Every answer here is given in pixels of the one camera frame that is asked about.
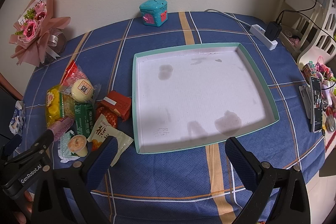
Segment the left hand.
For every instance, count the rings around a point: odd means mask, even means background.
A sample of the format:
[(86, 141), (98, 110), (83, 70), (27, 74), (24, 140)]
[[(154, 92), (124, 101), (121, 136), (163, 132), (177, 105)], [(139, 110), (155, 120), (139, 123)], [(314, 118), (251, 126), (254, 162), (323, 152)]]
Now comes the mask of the left hand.
[(19, 207), (20, 211), (14, 213), (16, 220), (20, 224), (26, 224), (27, 221), (31, 217), (32, 209), (33, 209), (33, 201), (31, 193), (26, 190), (23, 196), (23, 204)]

